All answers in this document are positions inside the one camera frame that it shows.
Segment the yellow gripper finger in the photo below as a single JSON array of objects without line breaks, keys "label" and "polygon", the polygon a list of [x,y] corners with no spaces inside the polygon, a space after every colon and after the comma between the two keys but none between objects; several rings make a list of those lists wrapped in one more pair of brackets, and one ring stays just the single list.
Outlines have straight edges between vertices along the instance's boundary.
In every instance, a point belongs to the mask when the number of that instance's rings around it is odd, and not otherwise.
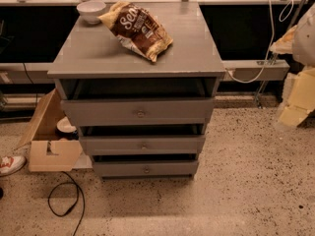
[{"label": "yellow gripper finger", "polygon": [[305,67],[297,75],[288,73],[283,85],[279,121],[297,127],[315,110],[315,68]]}]

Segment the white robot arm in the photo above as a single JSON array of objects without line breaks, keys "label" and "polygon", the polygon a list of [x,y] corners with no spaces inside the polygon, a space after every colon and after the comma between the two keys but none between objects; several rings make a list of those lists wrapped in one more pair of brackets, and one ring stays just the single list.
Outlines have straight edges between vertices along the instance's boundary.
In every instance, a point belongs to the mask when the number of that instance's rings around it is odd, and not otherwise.
[{"label": "white robot arm", "polygon": [[303,66],[297,75],[286,76],[278,118],[283,125],[297,127],[315,110],[315,5],[270,50],[291,54]]}]

